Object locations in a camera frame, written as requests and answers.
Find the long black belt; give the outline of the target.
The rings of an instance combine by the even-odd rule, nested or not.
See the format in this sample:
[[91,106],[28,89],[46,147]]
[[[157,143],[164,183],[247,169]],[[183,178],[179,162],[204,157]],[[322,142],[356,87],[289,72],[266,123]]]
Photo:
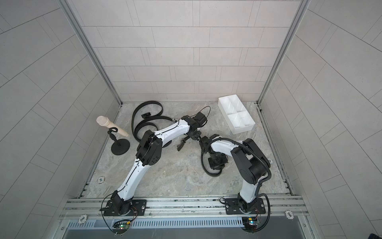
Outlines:
[[218,177],[222,174],[225,165],[228,163],[228,157],[223,153],[215,152],[208,143],[211,137],[193,138],[199,143],[201,149],[201,165],[204,172],[210,177]]

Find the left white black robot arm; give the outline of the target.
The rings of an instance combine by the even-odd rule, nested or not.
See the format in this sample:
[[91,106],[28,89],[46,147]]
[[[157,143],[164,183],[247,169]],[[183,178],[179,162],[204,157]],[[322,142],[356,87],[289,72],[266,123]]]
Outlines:
[[193,117],[186,115],[162,130],[146,131],[137,147],[136,159],[129,174],[111,195],[110,202],[113,210],[122,216],[129,213],[139,182],[146,171],[159,161],[163,146],[184,134],[198,140],[201,135],[199,129],[206,123],[207,117],[199,112]]

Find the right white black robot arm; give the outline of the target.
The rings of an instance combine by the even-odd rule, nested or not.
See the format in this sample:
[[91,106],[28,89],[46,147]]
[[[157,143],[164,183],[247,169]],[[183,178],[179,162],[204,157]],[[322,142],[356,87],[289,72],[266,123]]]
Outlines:
[[200,138],[199,143],[202,167],[211,177],[218,177],[228,158],[233,158],[243,184],[232,208],[237,208],[242,214],[264,214],[266,210],[261,198],[264,194],[259,191],[262,184],[272,177],[271,164],[254,140],[235,141],[214,134]]

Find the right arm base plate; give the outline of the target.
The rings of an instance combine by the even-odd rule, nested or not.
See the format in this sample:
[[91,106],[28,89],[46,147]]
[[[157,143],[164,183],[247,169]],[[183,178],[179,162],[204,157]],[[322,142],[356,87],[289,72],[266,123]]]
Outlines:
[[265,203],[263,199],[254,199],[251,203],[247,203],[239,198],[220,198],[220,203],[225,205],[227,215],[243,215],[243,214],[265,214]]

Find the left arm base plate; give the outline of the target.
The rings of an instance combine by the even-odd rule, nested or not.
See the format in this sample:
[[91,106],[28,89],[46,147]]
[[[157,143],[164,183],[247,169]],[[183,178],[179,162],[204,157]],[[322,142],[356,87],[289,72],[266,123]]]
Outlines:
[[102,206],[100,211],[104,216],[144,216],[147,200],[129,200],[128,202],[117,202],[108,200],[105,206]]

